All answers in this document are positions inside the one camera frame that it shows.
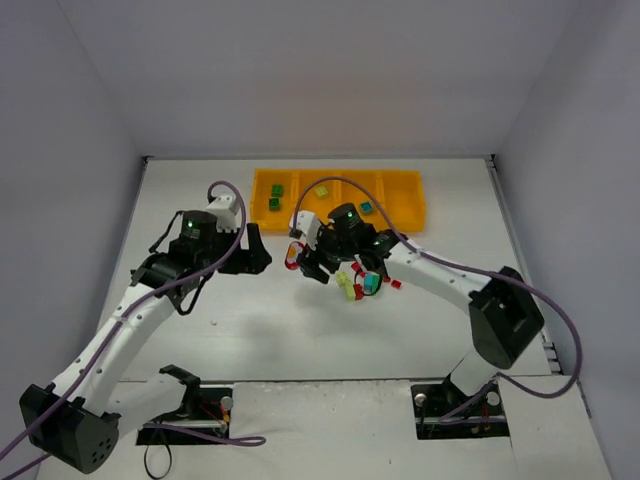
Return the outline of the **red flower lego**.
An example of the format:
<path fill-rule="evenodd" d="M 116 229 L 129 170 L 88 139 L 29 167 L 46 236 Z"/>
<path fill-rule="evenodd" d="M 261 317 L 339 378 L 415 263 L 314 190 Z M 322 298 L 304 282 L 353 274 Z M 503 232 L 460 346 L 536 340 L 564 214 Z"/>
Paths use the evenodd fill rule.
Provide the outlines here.
<path fill-rule="evenodd" d="M 284 258 L 284 265 L 289 270 L 297 270 L 299 268 L 298 257 L 303 253 L 305 245 L 300 241 L 292 241 Z"/>

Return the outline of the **teal lego brick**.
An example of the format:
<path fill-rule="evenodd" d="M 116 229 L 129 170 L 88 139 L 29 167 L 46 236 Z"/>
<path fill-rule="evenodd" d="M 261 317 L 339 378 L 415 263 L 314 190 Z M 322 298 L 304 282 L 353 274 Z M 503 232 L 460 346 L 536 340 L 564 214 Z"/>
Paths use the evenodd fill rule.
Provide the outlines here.
<path fill-rule="evenodd" d="M 374 212 L 374 207 L 370 202 L 362 202 L 360 204 L 360 212 L 363 215 L 371 215 Z"/>

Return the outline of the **yellow-green lego brick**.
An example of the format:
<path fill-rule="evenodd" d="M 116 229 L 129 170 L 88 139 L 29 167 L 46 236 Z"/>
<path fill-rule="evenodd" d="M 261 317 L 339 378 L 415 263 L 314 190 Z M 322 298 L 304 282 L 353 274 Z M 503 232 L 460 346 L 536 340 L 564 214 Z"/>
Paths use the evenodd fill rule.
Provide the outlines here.
<path fill-rule="evenodd" d="M 314 193 L 320 199 L 324 199 L 324 198 L 327 198 L 329 196 L 329 190 L 325 186 L 316 187 L 314 189 Z"/>

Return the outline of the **dark green lego brick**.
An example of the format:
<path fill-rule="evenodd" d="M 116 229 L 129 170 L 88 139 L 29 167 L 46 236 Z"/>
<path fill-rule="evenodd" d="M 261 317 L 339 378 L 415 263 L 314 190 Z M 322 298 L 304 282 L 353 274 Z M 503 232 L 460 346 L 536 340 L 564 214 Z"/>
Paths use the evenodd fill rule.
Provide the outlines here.
<path fill-rule="evenodd" d="M 281 184 L 273 184 L 271 188 L 271 195 L 273 197 L 282 197 L 284 194 L 284 187 Z"/>

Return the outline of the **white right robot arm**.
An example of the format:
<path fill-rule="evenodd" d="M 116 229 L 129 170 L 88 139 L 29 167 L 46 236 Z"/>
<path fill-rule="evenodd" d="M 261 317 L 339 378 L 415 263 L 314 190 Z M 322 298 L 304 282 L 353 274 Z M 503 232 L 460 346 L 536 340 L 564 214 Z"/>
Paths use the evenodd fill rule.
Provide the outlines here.
<path fill-rule="evenodd" d="M 470 321 L 472 347 L 444 383 L 470 397 L 494 375 L 509 370 L 538 335 L 544 319 L 532 295 L 517 285 L 519 272 L 504 267 L 497 278 L 459 272 L 430 261 L 427 252 L 404 234 L 378 230 L 365 222 L 353 204 L 343 204 L 322 222 L 300 211 L 289 222 L 292 236 L 305 239 L 297 256 L 303 275 L 323 284 L 345 262 L 366 271 L 419 287 L 454 305 Z"/>

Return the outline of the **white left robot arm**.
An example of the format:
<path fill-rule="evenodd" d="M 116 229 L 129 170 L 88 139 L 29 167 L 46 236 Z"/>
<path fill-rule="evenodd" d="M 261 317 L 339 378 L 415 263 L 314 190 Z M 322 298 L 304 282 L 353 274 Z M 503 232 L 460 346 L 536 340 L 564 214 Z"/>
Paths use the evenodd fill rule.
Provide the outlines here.
<path fill-rule="evenodd" d="M 224 230 L 217 220 L 208 211 L 184 212 L 179 236 L 133 270 L 114 313 L 76 360 L 48 385 L 24 391 L 19 407 L 32 445 L 91 474 L 120 437 L 156 419 L 198 412 L 201 380 L 175 365 L 129 395 L 114 390 L 155 330 L 174 314 L 191 313 L 182 302 L 197 299 L 214 273 L 258 275 L 271 264 L 257 224 Z"/>

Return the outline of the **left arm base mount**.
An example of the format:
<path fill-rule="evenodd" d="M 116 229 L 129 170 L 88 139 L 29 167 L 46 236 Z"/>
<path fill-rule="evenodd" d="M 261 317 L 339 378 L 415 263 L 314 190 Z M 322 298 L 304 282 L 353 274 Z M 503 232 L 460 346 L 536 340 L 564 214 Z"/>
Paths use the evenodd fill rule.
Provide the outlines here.
<path fill-rule="evenodd" d="M 168 365 L 159 370 L 186 386 L 181 406 L 152 420 L 179 427 L 180 431 L 144 427 L 138 431 L 138 446 L 198 446 L 216 445 L 216 442 L 184 433 L 183 429 L 229 439 L 233 387 L 231 385 L 203 385 L 200 378 L 181 367 Z"/>

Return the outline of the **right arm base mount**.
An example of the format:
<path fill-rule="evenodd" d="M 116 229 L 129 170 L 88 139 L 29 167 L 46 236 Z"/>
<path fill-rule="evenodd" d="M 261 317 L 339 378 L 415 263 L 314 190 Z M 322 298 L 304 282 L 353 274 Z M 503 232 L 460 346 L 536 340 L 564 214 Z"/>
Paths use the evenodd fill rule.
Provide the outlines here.
<path fill-rule="evenodd" d="M 496 381 L 467 397 L 448 379 L 410 387 L 416 437 L 427 440 L 507 438 L 510 429 Z"/>

